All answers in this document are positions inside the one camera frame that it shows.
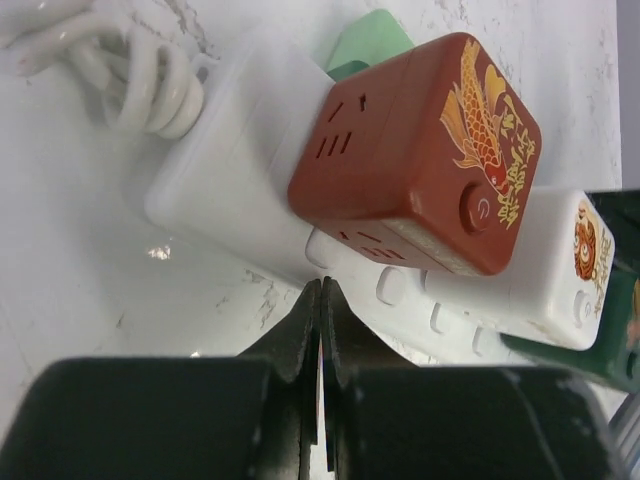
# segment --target orange logo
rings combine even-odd
[[[596,286],[596,316],[602,310],[609,279],[611,244],[611,239],[607,237],[605,228],[600,226],[598,216],[591,210],[589,203],[580,201],[573,239],[573,259],[576,275],[585,282],[593,281]]]
[[[524,187],[527,163],[536,145],[516,113],[511,96],[505,94],[504,78],[493,65],[485,71],[484,86],[480,84],[476,73],[479,52],[478,42],[467,40],[460,59],[460,86],[453,83],[440,121],[464,155],[461,159],[454,158],[453,162],[459,168],[482,169],[501,204],[500,223],[505,223],[508,229],[520,214],[518,193]],[[500,115],[496,114],[499,99],[504,103]],[[509,165],[500,145],[500,135],[510,143]]]

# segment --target dark green object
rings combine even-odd
[[[640,190],[588,195],[616,242],[614,264],[640,275]]]
[[[344,29],[326,71],[334,80],[342,80],[413,47],[413,42],[393,15],[387,10],[374,10]]]
[[[509,335],[502,335],[502,341],[534,361],[569,367],[598,383],[637,392],[640,390],[640,320],[633,307],[637,280],[638,276],[633,273],[618,269],[611,272],[598,336],[588,350],[569,350]]]
[[[339,67],[334,68],[333,70],[329,70],[327,75],[329,75],[333,80],[339,82],[340,80],[344,80],[351,75],[355,75],[362,70],[369,68],[364,62],[360,60],[354,60],[353,62],[345,63]]]

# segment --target white table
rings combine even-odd
[[[536,182],[621,183],[615,0],[234,0],[224,15],[214,6],[100,4],[213,57],[267,21],[324,64],[341,29],[374,8],[415,43],[469,31],[540,123]],[[56,359],[233,355],[290,309],[295,288],[145,220],[141,196],[168,144],[108,130],[94,92],[64,65],[28,81],[0,77],[0,105],[0,431]]]

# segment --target black object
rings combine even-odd
[[[614,264],[640,275],[640,190],[590,192],[588,197],[615,240]]]
[[[327,278],[237,358],[52,366],[7,436],[0,479],[308,478],[320,334],[338,479],[626,478],[573,374],[417,368]]]

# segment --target white marble surface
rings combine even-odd
[[[340,30],[379,7],[416,43],[469,31],[541,125],[536,182],[620,185],[615,0],[98,1],[212,57],[266,21],[323,64]],[[168,144],[109,131],[66,66],[0,77],[0,104],[0,430],[58,358],[234,354],[290,308],[295,289],[144,219]]]

